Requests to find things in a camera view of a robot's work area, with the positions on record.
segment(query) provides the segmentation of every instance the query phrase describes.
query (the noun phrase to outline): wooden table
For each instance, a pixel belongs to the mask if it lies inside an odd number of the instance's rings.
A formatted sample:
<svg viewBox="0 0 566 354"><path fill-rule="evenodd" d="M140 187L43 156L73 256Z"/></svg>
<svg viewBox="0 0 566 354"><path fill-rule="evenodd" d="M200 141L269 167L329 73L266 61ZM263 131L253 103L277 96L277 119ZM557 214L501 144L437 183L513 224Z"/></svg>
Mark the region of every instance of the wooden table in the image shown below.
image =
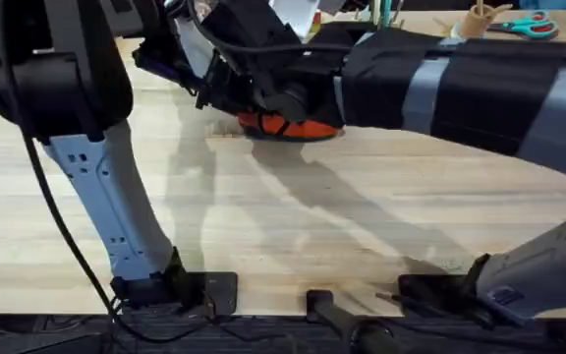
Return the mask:
<svg viewBox="0 0 566 354"><path fill-rule="evenodd" d="M399 274L462 273L476 256L566 219L566 176L474 148L356 128L321 144L238 137L232 117L195 110L180 88L135 68L136 45L120 42L154 210L187 269L240 275L239 314L298 315L308 289L328 288L350 311L397 316L374 294L395 291ZM107 257L82 204L42 160L108 289ZM1 118L0 313L104 313L47 211L18 129Z"/></svg>

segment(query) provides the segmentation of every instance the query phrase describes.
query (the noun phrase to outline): orange and black object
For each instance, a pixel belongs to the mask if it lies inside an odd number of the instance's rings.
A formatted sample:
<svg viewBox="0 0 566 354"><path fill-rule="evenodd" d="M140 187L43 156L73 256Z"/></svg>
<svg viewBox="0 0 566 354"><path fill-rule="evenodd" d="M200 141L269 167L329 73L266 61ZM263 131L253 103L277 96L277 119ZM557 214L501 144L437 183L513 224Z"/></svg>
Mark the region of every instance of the orange and black object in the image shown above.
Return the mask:
<svg viewBox="0 0 566 354"><path fill-rule="evenodd" d="M321 142L337 137L340 129L307 120L289 122L278 114L241 113L237 116L247 137L291 143Z"/></svg>

